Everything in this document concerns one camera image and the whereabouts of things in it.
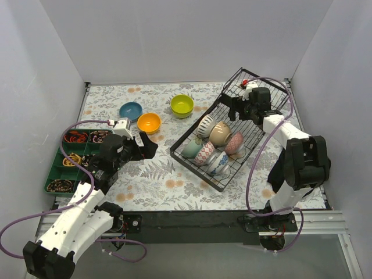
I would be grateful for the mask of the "orange plastic bowl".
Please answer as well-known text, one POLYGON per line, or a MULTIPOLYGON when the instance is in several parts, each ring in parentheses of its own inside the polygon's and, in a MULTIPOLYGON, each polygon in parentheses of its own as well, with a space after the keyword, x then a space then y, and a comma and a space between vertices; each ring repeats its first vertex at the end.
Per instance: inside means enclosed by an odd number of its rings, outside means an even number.
POLYGON ((156 133, 159 130, 161 123, 160 116, 153 112, 144 113, 137 120, 139 130, 147 134, 156 133))

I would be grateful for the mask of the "pink patterned bowl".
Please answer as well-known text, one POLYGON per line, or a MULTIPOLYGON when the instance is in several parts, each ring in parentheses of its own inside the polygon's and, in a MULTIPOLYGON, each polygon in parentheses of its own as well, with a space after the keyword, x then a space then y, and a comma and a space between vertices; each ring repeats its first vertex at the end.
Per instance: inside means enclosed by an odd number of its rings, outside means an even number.
POLYGON ((241 148, 243 146, 243 143, 244 143, 244 136, 242 135, 242 133, 240 131, 236 132, 231 137, 231 139, 228 142, 228 144, 226 145, 224 151, 228 155, 235 154, 235 153, 237 153, 241 150, 241 148))

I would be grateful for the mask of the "blue ceramic bowl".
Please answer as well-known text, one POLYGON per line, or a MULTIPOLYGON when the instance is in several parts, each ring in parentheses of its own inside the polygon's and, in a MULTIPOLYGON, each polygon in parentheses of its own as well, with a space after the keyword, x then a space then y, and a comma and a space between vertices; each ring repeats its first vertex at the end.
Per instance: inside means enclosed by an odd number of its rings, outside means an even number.
POLYGON ((127 102, 119 109, 119 116, 121 118, 128 118, 132 122, 136 122, 142 114, 143 108, 137 102, 127 102))

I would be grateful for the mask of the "lime green bowl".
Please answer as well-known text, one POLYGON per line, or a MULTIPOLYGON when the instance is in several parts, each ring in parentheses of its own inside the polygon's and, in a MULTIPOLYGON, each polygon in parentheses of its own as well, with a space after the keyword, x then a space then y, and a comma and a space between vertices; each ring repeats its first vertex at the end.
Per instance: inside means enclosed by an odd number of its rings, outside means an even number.
POLYGON ((188 118, 192 114, 192 109, 191 110, 171 110, 173 112, 173 115, 175 115, 176 118, 178 119, 185 119, 188 118))
POLYGON ((194 108, 194 100, 188 95, 176 95, 170 102, 172 111, 187 114, 194 108))

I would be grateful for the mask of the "blue floral white bowl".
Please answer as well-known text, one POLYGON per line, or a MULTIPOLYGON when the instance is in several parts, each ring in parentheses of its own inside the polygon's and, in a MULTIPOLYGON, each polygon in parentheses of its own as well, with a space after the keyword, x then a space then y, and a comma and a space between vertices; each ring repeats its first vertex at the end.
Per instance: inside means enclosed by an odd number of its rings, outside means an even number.
POLYGON ((209 166, 207 173, 211 176, 223 173, 228 168, 228 155, 223 151, 209 166))

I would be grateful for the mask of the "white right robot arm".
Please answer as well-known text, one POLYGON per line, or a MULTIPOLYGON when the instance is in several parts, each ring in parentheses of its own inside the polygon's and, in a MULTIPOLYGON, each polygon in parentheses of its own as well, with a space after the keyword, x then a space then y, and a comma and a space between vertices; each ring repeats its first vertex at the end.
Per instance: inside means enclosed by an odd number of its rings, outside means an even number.
POLYGON ((284 217, 297 203, 329 179, 330 160, 324 137, 311 136, 292 125, 279 110, 271 107, 271 93, 266 87, 255 87, 239 97, 227 97, 230 120, 251 120, 269 138, 282 146, 282 152, 270 171, 268 182, 276 190, 263 211, 253 212, 263 218, 270 231, 284 224, 284 217))

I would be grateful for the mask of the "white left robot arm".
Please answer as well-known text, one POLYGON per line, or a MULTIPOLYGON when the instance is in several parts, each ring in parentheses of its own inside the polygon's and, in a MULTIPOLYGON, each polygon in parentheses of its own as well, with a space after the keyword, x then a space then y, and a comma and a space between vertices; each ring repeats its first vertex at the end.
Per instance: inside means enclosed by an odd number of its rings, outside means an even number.
POLYGON ((152 159, 158 145, 145 132, 142 145, 134 138, 110 134, 92 156, 67 209, 37 241, 23 248, 27 272, 37 278, 70 278, 81 255, 107 231, 126 225, 123 209, 103 199, 117 181, 119 170, 130 161, 152 159))

